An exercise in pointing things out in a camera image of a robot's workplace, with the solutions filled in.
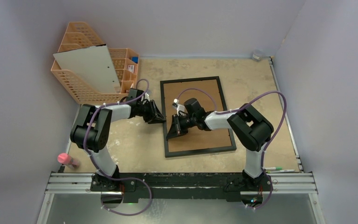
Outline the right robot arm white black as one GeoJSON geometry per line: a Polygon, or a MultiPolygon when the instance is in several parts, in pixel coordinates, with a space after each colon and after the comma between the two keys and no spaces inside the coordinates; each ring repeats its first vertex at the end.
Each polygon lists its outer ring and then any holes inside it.
{"type": "Polygon", "coordinates": [[[189,128],[202,131],[231,129],[246,149],[243,184],[249,190],[260,186],[266,176],[262,169],[263,151],[270,142],[274,130],[272,124],[251,104],[233,111],[205,111],[197,99],[187,100],[172,116],[171,127],[166,139],[186,135],[189,128]]]}

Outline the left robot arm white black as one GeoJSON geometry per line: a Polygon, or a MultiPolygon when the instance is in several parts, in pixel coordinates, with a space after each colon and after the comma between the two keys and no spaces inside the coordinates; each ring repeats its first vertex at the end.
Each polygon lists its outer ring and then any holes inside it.
{"type": "Polygon", "coordinates": [[[107,142],[112,122],[140,116],[148,124],[164,123],[165,118],[145,91],[131,88],[128,96],[111,106],[84,104],[70,132],[70,140],[83,149],[96,167],[96,183],[107,190],[119,188],[120,172],[111,159],[107,142]]]}

